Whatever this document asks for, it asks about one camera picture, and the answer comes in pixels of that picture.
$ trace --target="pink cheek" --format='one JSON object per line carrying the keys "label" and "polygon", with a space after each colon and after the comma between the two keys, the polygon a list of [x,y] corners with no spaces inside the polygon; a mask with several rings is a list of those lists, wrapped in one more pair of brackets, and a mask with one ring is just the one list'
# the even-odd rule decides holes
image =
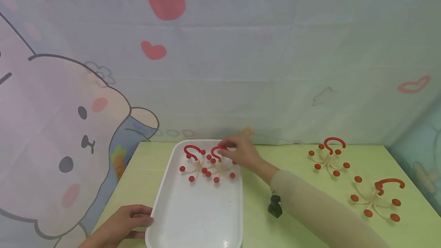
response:
{"label": "pink cheek", "polygon": [[106,98],[100,97],[96,98],[92,103],[92,111],[97,113],[103,111],[108,104],[108,100]]}
{"label": "pink cheek", "polygon": [[72,184],[67,191],[64,193],[63,198],[61,199],[61,205],[64,208],[69,208],[75,202],[78,193],[80,192],[79,184]]}

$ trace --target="black clip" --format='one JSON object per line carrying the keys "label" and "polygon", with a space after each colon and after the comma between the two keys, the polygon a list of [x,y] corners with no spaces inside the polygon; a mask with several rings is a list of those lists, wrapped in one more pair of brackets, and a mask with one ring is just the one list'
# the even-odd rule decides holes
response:
{"label": "black clip", "polygon": [[280,206],[281,198],[278,195],[271,196],[271,203],[268,206],[268,212],[275,216],[276,219],[282,215],[282,207]]}

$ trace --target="beige sleeve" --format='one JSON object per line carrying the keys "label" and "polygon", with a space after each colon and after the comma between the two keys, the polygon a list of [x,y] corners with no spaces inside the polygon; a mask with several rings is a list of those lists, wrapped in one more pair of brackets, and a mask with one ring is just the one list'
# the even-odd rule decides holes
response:
{"label": "beige sleeve", "polygon": [[331,248],[383,248],[386,242],[342,203],[286,170],[271,181],[284,211]]}

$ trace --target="white backdrop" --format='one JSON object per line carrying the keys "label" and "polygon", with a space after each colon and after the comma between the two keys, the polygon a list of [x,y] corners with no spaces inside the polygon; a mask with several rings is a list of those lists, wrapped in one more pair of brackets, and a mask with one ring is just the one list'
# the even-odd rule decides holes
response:
{"label": "white backdrop", "polygon": [[6,248],[81,241],[139,141],[389,145],[441,86],[440,0],[0,0],[0,13]]}

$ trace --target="hand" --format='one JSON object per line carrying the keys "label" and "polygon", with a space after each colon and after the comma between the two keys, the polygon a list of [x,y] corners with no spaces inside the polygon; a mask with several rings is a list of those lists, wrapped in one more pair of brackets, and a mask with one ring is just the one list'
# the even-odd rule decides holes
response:
{"label": "hand", "polygon": [[152,208],[144,205],[120,207],[79,248],[116,248],[126,238],[144,238],[145,232],[133,231],[136,227],[153,224]]}
{"label": "hand", "polygon": [[271,184],[271,179],[279,171],[278,168],[262,159],[250,138],[242,136],[230,136],[219,142],[221,147],[235,147],[230,150],[219,150],[220,155],[230,158],[239,166],[256,173],[266,184]]}
{"label": "hand", "polygon": [[235,147],[234,152],[230,150],[219,150],[219,154],[235,161],[239,166],[254,171],[256,165],[262,162],[262,158],[253,145],[250,138],[243,136],[230,136],[219,142],[221,147]]}

